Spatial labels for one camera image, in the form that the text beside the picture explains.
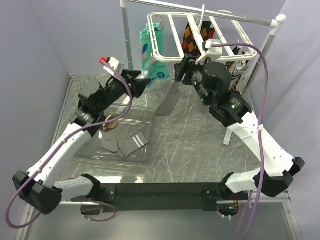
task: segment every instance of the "black base bar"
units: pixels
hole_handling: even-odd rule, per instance
[[[94,200],[113,205],[118,211],[190,210],[217,211],[217,201],[248,199],[247,192],[222,191],[221,182],[207,183],[102,183]],[[83,202],[74,198],[73,202]],[[81,206],[83,215],[98,215],[97,206]],[[104,213],[112,212],[108,207]]]

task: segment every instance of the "marble table surface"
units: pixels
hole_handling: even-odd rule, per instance
[[[90,78],[98,75],[73,75],[63,108],[59,137],[77,110],[78,92]],[[170,80],[158,81],[133,106],[156,109],[166,97]],[[228,146],[223,144],[226,129],[209,113],[199,111],[199,97],[191,86],[179,87],[182,95],[171,116],[157,117],[152,156],[139,170],[112,169],[104,159],[74,157],[59,180],[82,174],[106,177],[106,183],[200,183],[219,182],[230,172],[246,172],[260,162],[250,149],[232,135]],[[251,104],[248,95],[244,98]]]

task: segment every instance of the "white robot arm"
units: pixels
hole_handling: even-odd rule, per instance
[[[136,78],[141,72],[123,70],[123,65],[114,58],[111,58],[110,63],[117,71],[123,71],[122,75],[128,82],[132,95],[136,98],[140,97],[150,80],[137,80]],[[263,126],[258,126],[257,117],[246,101],[240,95],[230,92],[226,87],[232,76],[222,63],[208,62],[204,66],[195,65],[195,63],[195,57],[186,56],[180,64],[175,64],[175,81],[183,80],[183,84],[193,86],[203,104],[210,106],[209,112],[212,116],[235,133],[259,160],[258,130],[261,130],[265,162],[262,193],[269,197],[275,197],[282,193],[292,183],[293,176],[304,166],[304,161],[300,157],[294,158],[284,151],[263,129]],[[99,189],[100,182],[88,174],[76,179],[56,181],[74,154],[96,134],[99,127],[82,130],[69,138],[68,141],[65,139],[66,136],[86,125],[103,122],[105,120],[103,111],[125,92],[122,83],[116,80],[113,74],[110,74],[109,80],[104,81],[100,78],[86,82],[79,93],[81,104],[78,111],[59,140],[26,173],[18,171],[14,175],[13,182],[16,189],[19,189],[31,176],[38,173],[19,194],[20,198],[41,213],[49,214],[61,201],[79,196],[92,199],[97,197],[97,193],[101,191]],[[62,148],[41,169],[44,161],[52,155],[61,142],[64,142]],[[261,169],[258,168],[249,172],[229,173],[220,183],[215,183],[215,186],[219,188],[217,194],[223,199],[226,195],[230,197],[243,191],[256,190],[260,172]]]
[[[246,113],[243,122],[235,123],[228,127],[235,133],[261,161],[258,130],[261,130],[264,152],[264,171],[262,192],[275,197],[286,190],[293,181],[293,176],[304,166],[300,157],[294,158],[287,153],[267,132],[263,126],[258,126],[258,119],[254,112]],[[226,186],[233,192],[257,190],[261,169],[234,173],[226,182]]]

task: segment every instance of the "white wall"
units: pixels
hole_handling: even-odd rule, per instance
[[[0,33],[0,238],[11,240],[12,177],[49,149],[70,77],[27,0],[0,1]],[[13,205],[15,224],[24,205]]]
[[[287,21],[267,56],[269,88],[263,121],[284,149],[305,160],[289,194],[306,240],[320,239],[319,8],[317,0],[287,0],[281,11]],[[251,91],[257,110],[262,73]]]
[[[114,56],[127,62],[119,0],[29,1],[70,74],[102,74],[103,69],[99,65],[101,56]],[[206,4],[209,10],[228,10],[238,15],[274,19],[285,0],[167,0],[167,2],[197,8]],[[172,11],[132,2],[128,4],[128,11],[133,63],[138,70],[141,61],[139,33],[146,26],[147,14]],[[180,19],[176,23],[178,32],[183,36],[187,21]],[[238,41],[230,21],[221,19],[218,23],[222,24],[222,32],[229,42]],[[251,23],[243,23],[243,28],[257,46],[262,45],[269,32],[268,27]],[[169,29],[165,27],[165,30],[167,36],[165,53],[172,55],[175,52],[173,51],[175,42]]]

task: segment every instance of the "gray sock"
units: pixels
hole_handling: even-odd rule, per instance
[[[160,106],[155,110],[155,116],[170,116],[181,98],[181,92],[179,90],[180,82],[172,82],[170,89],[163,100],[163,102],[160,104]]]
[[[114,154],[120,152],[118,148],[118,141],[115,135],[109,132],[103,135],[103,138],[101,139],[101,146]]]
[[[131,137],[130,139],[121,142],[118,146],[120,152],[123,154],[122,158],[126,159],[130,154],[142,148],[144,145],[148,143],[148,140],[145,138],[142,132],[140,132],[134,137]]]

